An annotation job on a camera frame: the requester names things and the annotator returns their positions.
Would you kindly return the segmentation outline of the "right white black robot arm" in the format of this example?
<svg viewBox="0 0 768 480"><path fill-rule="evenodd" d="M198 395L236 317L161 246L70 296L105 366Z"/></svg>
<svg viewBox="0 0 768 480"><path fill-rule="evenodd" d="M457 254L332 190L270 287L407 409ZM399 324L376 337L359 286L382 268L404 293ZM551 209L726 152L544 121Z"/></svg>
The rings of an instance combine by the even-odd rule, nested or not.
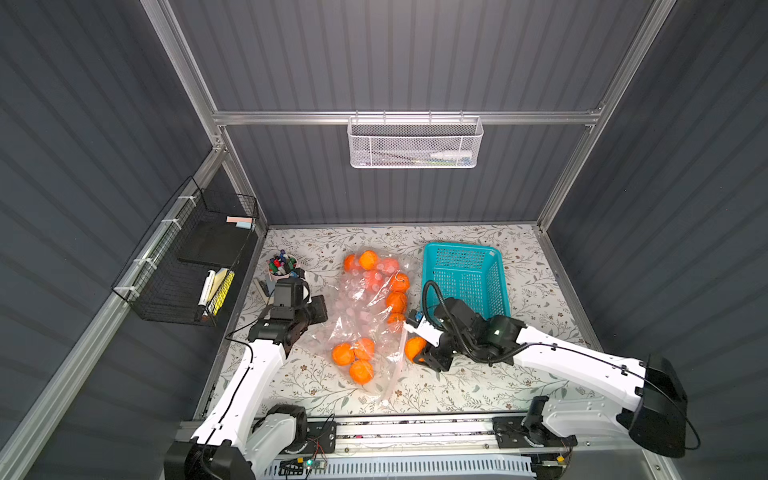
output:
<svg viewBox="0 0 768 480"><path fill-rule="evenodd" d="M695 429L687 417L688 397L662 356L639 360L593 351L509 316L486 319L456 298L410 311L405 328L419 340L408 358L433 371L448 371L463 355L487 366L540 370L595 393L582 401L535 396L515 428L534 447L572 447L581 436L602 436L628 438L668 458L682 458L690 449L686 435Z"/></svg>

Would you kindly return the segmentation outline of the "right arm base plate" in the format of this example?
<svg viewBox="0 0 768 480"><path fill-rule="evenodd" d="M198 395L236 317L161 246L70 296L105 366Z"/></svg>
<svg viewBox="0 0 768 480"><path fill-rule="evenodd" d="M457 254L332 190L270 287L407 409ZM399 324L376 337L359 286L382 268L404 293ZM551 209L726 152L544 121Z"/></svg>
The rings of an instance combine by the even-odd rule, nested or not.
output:
<svg viewBox="0 0 768 480"><path fill-rule="evenodd" d="M525 424L521 416L496 416L492 418L492 432L501 449L513 448L573 448L578 445L574 435L559 437L550 432L541 423L532 426Z"/></svg>

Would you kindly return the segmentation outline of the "clear pink-dotted zip-top bag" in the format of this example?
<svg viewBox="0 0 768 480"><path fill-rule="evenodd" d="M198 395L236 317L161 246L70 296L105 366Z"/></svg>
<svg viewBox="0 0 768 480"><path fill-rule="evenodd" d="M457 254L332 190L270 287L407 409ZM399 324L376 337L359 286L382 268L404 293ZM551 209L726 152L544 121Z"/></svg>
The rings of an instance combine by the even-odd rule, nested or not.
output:
<svg viewBox="0 0 768 480"><path fill-rule="evenodd" d="M355 254L357 259L366 250ZM360 267L353 272L342 272L339 285L328 300L328 320L315 327L308 341L310 351L329 361L342 377L355 389L378 405L390 406L395 395L396 380L405 363L404 347L407 332L404 328L408 306L404 314L393 314L386 306L386 298L392 292L390 279L397 272L409 279L409 265L391 253L373 250L379 256L375 270ZM331 358L332 349L341 343L349 343L356 360L368 360L374 367L375 377L365 385L355 383L347 366L337 366Z"/></svg>

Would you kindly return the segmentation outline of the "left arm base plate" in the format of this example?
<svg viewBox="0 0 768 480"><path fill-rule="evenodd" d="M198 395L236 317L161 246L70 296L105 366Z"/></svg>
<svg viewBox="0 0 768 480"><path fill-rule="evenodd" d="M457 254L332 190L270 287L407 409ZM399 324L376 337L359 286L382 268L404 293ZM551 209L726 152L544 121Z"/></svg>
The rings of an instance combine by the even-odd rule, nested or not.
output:
<svg viewBox="0 0 768 480"><path fill-rule="evenodd" d="M306 423L283 414L269 415L254 425L246 442L246 456L264 460L279 455L309 455L317 445L333 452L336 430L334 420Z"/></svg>

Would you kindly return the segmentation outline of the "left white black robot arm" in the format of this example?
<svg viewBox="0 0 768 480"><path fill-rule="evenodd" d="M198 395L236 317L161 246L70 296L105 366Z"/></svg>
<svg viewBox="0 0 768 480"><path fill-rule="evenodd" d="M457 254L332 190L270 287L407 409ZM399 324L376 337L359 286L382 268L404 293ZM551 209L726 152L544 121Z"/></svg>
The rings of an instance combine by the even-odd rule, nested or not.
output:
<svg viewBox="0 0 768 480"><path fill-rule="evenodd" d="M175 441L165 479L257 479L285 449L308 442L306 410L277 405L260 421L265 391L308 328L328 319L325 299L302 277L277 281L272 302L250 326L241 362L222 397L186 441Z"/></svg>

